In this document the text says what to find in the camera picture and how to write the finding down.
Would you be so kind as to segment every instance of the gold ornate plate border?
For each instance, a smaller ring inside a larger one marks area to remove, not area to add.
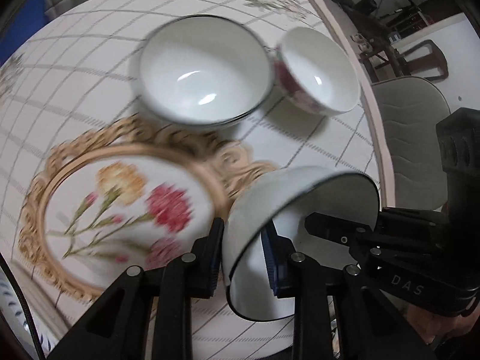
[[[271,163],[252,162],[239,142],[221,140],[214,132],[195,133],[175,126],[155,131],[136,115],[54,147],[45,169],[30,184],[21,212],[18,249],[48,283],[84,302],[96,299],[103,290],[72,277],[52,257],[44,236],[45,211],[69,175],[95,160],[118,155],[147,155],[181,165],[202,183],[215,215],[224,219],[245,188],[275,170]]]

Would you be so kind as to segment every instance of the bowl rim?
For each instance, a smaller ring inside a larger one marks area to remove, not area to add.
[[[347,62],[349,62],[349,65],[353,71],[353,74],[355,76],[355,79],[356,79],[356,102],[350,107],[347,107],[346,109],[339,109],[337,107],[333,107],[333,106],[330,106],[330,105],[326,105],[324,102],[320,101],[317,99],[317,97],[315,95],[313,95],[306,87],[304,87],[299,79],[299,76],[298,74],[291,68],[291,65],[290,65],[290,62],[288,61],[288,59],[286,58],[285,56],[285,52],[284,52],[284,48],[285,48],[285,41],[287,40],[287,37],[289,37],[289,35],[291,35],[293,32],[303,32],[304,30],[307,30],[307,31],[315,31],[317,34],[320,34],[320,37],[321,38],[324,38],[325,40],[327,40],[328,42],[331,42],[332,46],[337,48],[338,50],[340,50],[342,52],[342,54],[345,56],[345,59],[347,60]],[[326,108],[326,109],[329,109],[333,112],[335,112],[336,114],[340,113],[345,113],[345,112],[348,112],[348,111],[351,111],[352,109],[355,108],[355,106],[358,104],[359,100],[360,100],[360,97],[361,97],[361,88],[360,88],[360,82],[359,82],[359,79],[358,79],[358,76],[357,76],[357,72],[354,68],[354,66],[352,65],[352,63],[350,62],[350,59],[349,59],[349,56],[346,54],[345,50],[337,43],[335,42],[334,40],[330,39],[328,36],[326,36],[325,34],[321,33],[320,31],[317,31],[315,30],[314,28],[308,28],[308,27],[296,27],[296,28],[293,28],[292,30],[288,31],[283,37],[282,39],[280,40],[280,42],[278,43],[278,47],[277,47],[277,53],[279,54],[280,56],[280,60],[285,64],[287,70],[289,71],[289,74],[295,79],[296,83],[298,84],[298,86],[306,93],[309,95],[309,97],[311,97],[316,103],[320,104],[322,107]]]
[[[237,266],[240,262],[240,260],[243,258],[245,252],[249,249],[249,247],[251,247],[251,245],[253,244],[253,242],[255,242],[257,236],[260,234],[261,230],[263,229],[263,227],[270,221],[270,220],[273,220],[273,218],[275,218],[275,216],[277,216],[281,211],[283,211],[285,208],[287,208],[289,205],[295,203],[297,200],[299,200],[300,198],[304,197],[305,195],[309,194],[310,192],[313,192],[315,191],[316,189],[318,189],[322,184],[324,183],[327,183],[327,182],[330,182],[330,181],[333,181],[335,179],[339,179],[339,178],[342,178],[344,176],[357,176],[359,177],[360,179],[364,179],[366,180],[367,182],[369,182],[372,186],[373,186],[373,191],[376,192],[376,197],[377,197],[377,211],[381,210],[381,202],[380,202],[380,192],[378,191],[378,188],[375,184],[375,182],[373,181],[373,179],[367,175],[366,173],[362,173],[360,171],[357,171],[355,169],[342,169],[342,170],[338,170],[338,169],[330,169],[330,168],[326,168],[324,166],[300,166],[298,168],[307,168],[307,167],[316,167],[318,169],[322,169],[323,171],[326,171],[324,175],[321,176],[321,178],[316,178],[316,181],[313,181],[313,183],[311,183],[310,185],[302,188],[301,190],[297,191],[296,194],[292,194],[289,199],[282,205],[280,205],[279,207],[277,207],[277,210],[274,211],[273,215],[268,215],[268,217],[265,218],[265,220],[263,221],[263,224],[259,227],[259,228],[256,228],[253,232],[251,232],[250,234],[250,238],[248,239],[248,241],[243,245],[243,247],[239,250],[238,254],[236,256],[234,256],[234,263],[232,264],[232,267],[230,269],[229,272],[223,272],[223,274],[228,277],[228,280],[229,280],[229,284],[228,285],[225,285],[225,293],[226,293],[226,301],[227,301],[227,304],[229,305],[229,307],[231,308],[231,310],[237,315],[239,316],[240,318],[243,318],[247,321],[252,321],[252,322],[273,322],[273,321],[279,321],[279,320],[282,320],[282,319],[285,319],[285,318],[289,318],[291,317],[292,315],[287,315],[285,317],[280,317],[280,318],[276,318],[276,319],[272,319],[272,320],[256,320],[256,319],[253,319],[251,317],[248,317],[246,315],[242,315],[237,309],[236,307],[233,305],[233,302],[231,301],[231,294],[230,294],[230,287],[231,287],[231,283],[232,283],[232,280],[233,280],[233,275],[235,273],[235,270],[237,269]]]
[[[245,30],[246,32],[248,32],[258,42],[258,44],[262,48],[263,53],[264,53],[264,55],[267,59],[267,63],[268,63],[269,83],[267,84],[265,95],[256,103],[256,105],[254,107],[250,108],[248,111],[245,111],[242,114],[236,115],[236,116],[231,117],[229,119],[224,119],[224,120],[220,120],[220,121],[217,121],[217,122],[212,122],[212,123],[189,123],[189,121],[185,120],[185,119],[177,119],[176,117],[168,117],[167,118],[163,115],[159,115],[158,112],[154,111],[149,106],[149,104],[144,100],[143,97],[144,97],[144,95],[147,91],[146,91],[146,85],[145,85],[145,83],[142,79],[142,75],[140,73],[140,64],[141,64],[141,61],[142,61],[143,53],[145,52],[147,45],[165,27],[170,26],[171,24],[175,24],[180,20],[190,19],[192,17],[213,17],[215,19],[221,19],[221,20],[225,20],[225,21],[228,21],[230,23],[233,23],[233,24],[239,26],[242,30]],[[171,123],[175,123],[175,124],[178,124],[178,125],[181,125],[181,126],[187,126],[187,127],[191,127],[191,128],[220,127],[220,126],[229,125],[229,124],[234,123],[236,121],[240,121],[240,120],[244,119],[245,117],[247,117],[248,115],[255,112],[258,108],[260,108],[260,106],[268,99],[268,97],[272,93],[272,90],[275,86],[274,61],[273,61],[273,58],[270,57],[270,55],[268,54],[266,48],[267,48],[267,46],[265,45],[263,40],[260,39],[260,37],[257,34],[255,34],[252,30],[250,30],[249,28],[247,28],[243,24],[241,24],[241,23],[239,23],[235,20],[229,19],[227,17],[217,16],[217,15],[209,15],[209,14],[196,14],[196,15],[188,15],[188,16],[178,17],[174,20],[168,21],[167,23],[162,24],[161,26],[157,27],[156,29],[154,29],[153,31],[151,31],[148,34],[148,36],[143,40],[142,51],[139,53],[138,58],[136,58],[136,62],[135,62],[136,66],[134,67],[134,69],[135,69],[135,71],[138,72],[137,82],[138,82],[139,92],[140,92],[140,95],[141,95],[140,96],[140,101],[146,107],[146,109],[151,111],[156,117],[160,117],[161,119],[168,120]]]

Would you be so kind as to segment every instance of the overturned bowl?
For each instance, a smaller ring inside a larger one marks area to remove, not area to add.
[[[312,28],[287,32],[277,46],[275,67],[291,102],[306,112],[339,115],[359,101],[360,84],[349,58]]]
[[[356,264],[349,248],[309,234],[305,218],[313,212],[375,227],[380,200],[365,174],[320,166],[269,172],[234,202],[222,240],[227,300],[244,319],[268,322],[294,314],[294,298],[276,298],[268,281],[260,231],[273,220],[277,233],[296,251],[324,266]]]
[[[159,28],[137,69],[143,105],[162,119],[194,128],[240,121],[260,106],[275,81],[255,35],[211,15],[186,16]]]

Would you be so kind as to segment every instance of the table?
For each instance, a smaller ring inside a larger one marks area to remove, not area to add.
[[[275,87],[259,110],[216,133],[152,127],[135,115],[130,61],[156,27],[203,13],[242,23],[269,52],[297,26],[335,39],[357,69],[361,104],[336,117],[308,115]],[[372,177],[383,205],[394,205],[378,108],[344,38],[321,0],[90,0],[68,11],[2,68],[0,251],[23,265],[71,325],[127,266],[159,266],[189,250],[211,216],[226,217],[265,172],[312,164],[355,169]],[[159,214],[159,199],[180,212]],[[162,234],[157,241],[153,224]],[[111,241],[100,249],[104,235]],[[221,287],[212,299],[193,301],[192,320],[196,359],[264,357],[292,342],[291,318],[242,320]]]

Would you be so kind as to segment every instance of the bowl with red flower pattern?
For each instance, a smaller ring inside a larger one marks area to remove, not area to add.
[[[277,78],[289,100],[311,114],[339,115],[352,110],[360,85],[347,55],[312,28],[287,32],[277,46]]]

